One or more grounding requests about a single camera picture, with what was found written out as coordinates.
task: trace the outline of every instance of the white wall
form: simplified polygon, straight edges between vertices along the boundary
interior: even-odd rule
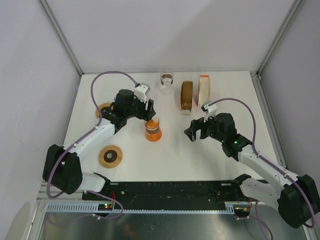
[[[0,239],[21,239],[78,83],[37,1],[1,1]]]
[[[257,70],[294,0],[48,0],[82,71]]]
[[[291,169],[320,191],[320,1],[302,6],[262,73]]]

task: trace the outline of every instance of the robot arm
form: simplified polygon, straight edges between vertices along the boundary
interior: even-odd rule
[[[320,198],[315,181],[308,175],[302,177],[274,163],[286,175],[267,164],[253,151],[252,142],[237,133],[235,121],[230,113],[216,115],[217,107],[207,102],[202,106],[205,117],[192,120],[184,133],[192,142],[196,140],[196,132],[201,130],[200,139],[211,137],[222,143],[222,150],[227,157],[234,158],[257,172],[268,183],[262,183],[250,175],[243,174],[233,180],[243,195],[257,199],[278,210],[281,217],[293,228],[300,227],[311,218],[310,210],[302,194],[286,176],[290,176],[306,194],[314,214],[320,211]],[[259,155],[266,157],[258,150]]]
[[[42,178],[48,181],[58,158],[73,144],[73,148],[66,153],[56,169],[51,184],[67,194],[75,191],[100,192],[108,179],[97,173],[82,172],[81,162],[92,152],[97,143],[105,141],[123,128],[128,119],[135,117],[149,121],[156,114],[153,100],[149,99],[147,102],[149,91],[150,87],[144,83],[136,86],[134,92],[127,89],[120,90],[111,106],[101,109],[101,123],[91,134],[77,144],[71,143],[66,147],[52,145],[47,151]]]

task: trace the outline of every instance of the orange liquid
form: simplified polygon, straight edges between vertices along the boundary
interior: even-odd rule
[[[150,142],[156,142],[162,137],[162,131],[161,131],[160,127],[159,127],[159,123],[158,122],[150,120],[145,124],[145,127],[148,128],[149,131],[155,131],[155,130],[157,130],[159,128],[159,131],[154,133],[154,134],[151,134],[151,133],[145,131],[145,137]]]

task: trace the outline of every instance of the white tabletop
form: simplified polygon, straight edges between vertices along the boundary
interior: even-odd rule
[[[221,143],[207,138],[191,142],[184,134],[193,119],[204,117],[197,107],[199,75],[210,75],[212,101],[221,98],[237,98],[252,109],[257,123],[256,145],[276,162],[276,155],[266,123],[248,71],[175,72],[173,95],[160,95],[160,73],[130,74],[137,82],[151,87],[148,97],[154,100],[154,109],[160,118],[162,138],[149,142],[145,138],[144,121],[131,118],[127,125],[106,142],[97,143],[96,149],[82,162],[82,171],[100,173],[113,182],[136,181],[217,181],[232,180],[241,174],[261,177],[247,166],[224,154]],[[90,85],[95,74],[81,78],[76,101],[65,137],[65,144],[79,138],[98,121],[95,106],[90,96]],[[191,115],[183,115],[180,107],[180,93],[183,81],[193,81],[193,103]],[[134,84],[124,75],[101,76],[94,86],[98,105],[112,102],[120,89],[134,89]],[[239,133],[252,139],[253,122],[248,110],[240,103],[224,101],[217,104],[217,113],[231,113]],[[98,161],[100,150],[116,145],[123,152],[119,166],[107,169]]]

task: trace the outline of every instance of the brown tape roll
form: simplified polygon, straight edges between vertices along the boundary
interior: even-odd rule
[[[193,82],[184,81],[181,87],[181,110],[182,114],[190,114],[192,109]]]
[[[109,102],[103,103],[103,104],[101,104],[101,105],[99,106],[99,109],[100,109],[100,111],[102,112],[102,110],[103,110],[104,108],[110,107],[110,105],[111,105],[111,103],[109,103]],[[96,116],[97,118],[99,118],[99,112],[98,112],[97,109],[95,110],[95,116]]]
[[[113,169],[118,166],[123,158],[122,151],[117,146],[106,146],[99,153],[99,163],[107,168]]]

